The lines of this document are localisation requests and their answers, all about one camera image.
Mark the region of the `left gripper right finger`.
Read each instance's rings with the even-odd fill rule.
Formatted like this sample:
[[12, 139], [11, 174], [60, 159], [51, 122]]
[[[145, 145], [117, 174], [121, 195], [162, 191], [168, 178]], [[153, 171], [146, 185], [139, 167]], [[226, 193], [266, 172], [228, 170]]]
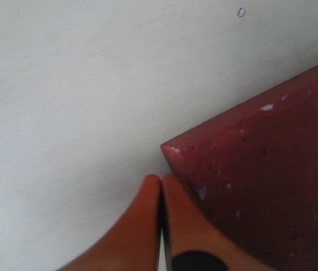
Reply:
[[162, 180], [167, 270], [271, 270], [216, 229], [196, 207], [179, 180]]

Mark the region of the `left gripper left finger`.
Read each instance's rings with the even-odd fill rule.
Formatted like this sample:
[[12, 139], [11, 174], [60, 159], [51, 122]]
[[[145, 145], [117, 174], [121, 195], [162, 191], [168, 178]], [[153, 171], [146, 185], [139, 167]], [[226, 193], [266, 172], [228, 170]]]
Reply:
[[157, 270], [161, 180], [144, 177], [128, 209], [108, 232], [61, 270]]

